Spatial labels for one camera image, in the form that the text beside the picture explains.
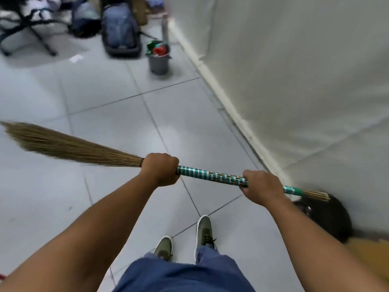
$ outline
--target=sneaker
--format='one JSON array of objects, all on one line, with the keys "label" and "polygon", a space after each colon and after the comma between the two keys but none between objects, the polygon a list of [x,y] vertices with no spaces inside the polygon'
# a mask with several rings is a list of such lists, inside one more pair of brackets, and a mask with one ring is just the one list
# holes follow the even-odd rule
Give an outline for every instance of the sneaker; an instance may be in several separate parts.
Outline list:
[{"label": "sneaker", "polygon": [[215,248],[215,240],[212,237],[212,227],[211,227],[211,220],[207,215],[203,215],[200,217],[200,219],[197,221],[197,228],[196,228],[196,238],[197,238],[197,245],[195,249],[195,260],[196,260],[196,250],[200,246],[207,246],[212,249]]},{"label": "sneaker", "polygon": [[169,261],[173,255],[173,241],[168,235],[162,237],[155,247],[154,254],[164,261]]}]

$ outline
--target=gray bucket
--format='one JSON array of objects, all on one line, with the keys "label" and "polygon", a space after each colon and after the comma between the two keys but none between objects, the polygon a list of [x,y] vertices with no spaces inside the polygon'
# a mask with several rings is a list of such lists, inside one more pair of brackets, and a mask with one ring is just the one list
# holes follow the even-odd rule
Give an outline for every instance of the gray bucket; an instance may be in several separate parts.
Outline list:
[{"label": "gray bucket", "polygon": [[156,75],[165,75],[169,71],[169,59],[171,59],[170,46],[167,45],[166,47],[168,48],[168,53],[164,56],[154,56],[152,54],[147,55],[149,59],[150,71]]}]

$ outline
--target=backpack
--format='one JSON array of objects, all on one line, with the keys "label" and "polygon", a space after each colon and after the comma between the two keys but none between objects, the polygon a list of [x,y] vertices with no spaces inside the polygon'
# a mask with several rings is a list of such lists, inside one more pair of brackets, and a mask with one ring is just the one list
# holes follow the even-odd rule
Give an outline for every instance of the backpack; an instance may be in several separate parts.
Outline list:
[{"label": "backpack", "polygon": [[69,31],[79,38],[90,38],[101,30],[99,14],[88,0],[76,0],[72,3],[72,23]]},{"label": "backpack", "polygon": [[127,2],[112,3],[102,10],[102,40],[112,56],[136,58],[142,51],[140,28]]}]

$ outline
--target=teal patterned broom handle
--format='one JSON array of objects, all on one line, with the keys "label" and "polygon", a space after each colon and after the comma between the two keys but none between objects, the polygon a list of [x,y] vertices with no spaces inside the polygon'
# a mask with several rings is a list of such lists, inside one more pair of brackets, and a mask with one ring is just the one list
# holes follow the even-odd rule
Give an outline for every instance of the teal patterned broom handle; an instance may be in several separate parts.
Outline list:
[{"label": "teal patterned broom handle", "polygon": [[[186,166],[178,166],[177,175],[184,175],[203,180],[210,180],[220,183],[226,183],[228,185],[247,186],[247,179],[236,175],[228,175],[223,173],[217,173],[207,170],[196,169]],[[284,185],[284,193],[295,196],[304,196],[304,192],[300,188],[294,188]]]}]

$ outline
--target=broom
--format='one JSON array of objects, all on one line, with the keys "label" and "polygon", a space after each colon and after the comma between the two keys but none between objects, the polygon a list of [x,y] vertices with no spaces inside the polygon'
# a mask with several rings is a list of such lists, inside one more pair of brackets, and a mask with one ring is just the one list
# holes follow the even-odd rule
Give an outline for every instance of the broom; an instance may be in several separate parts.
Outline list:
[{"label": "broom", "polygon": [[[100,166],[141,167],[143,158],[117,149],[102,146],[38,125],[24,122],[0,122],[8,135],[25,151],[38,152],[52,158]],[[177,175],[210,180],[229,185],[247,186],[247,179],[186,166],[178,166]],[[307,191],[283,186],[284,193],[329,201],[330,196],[320,191]]]}]

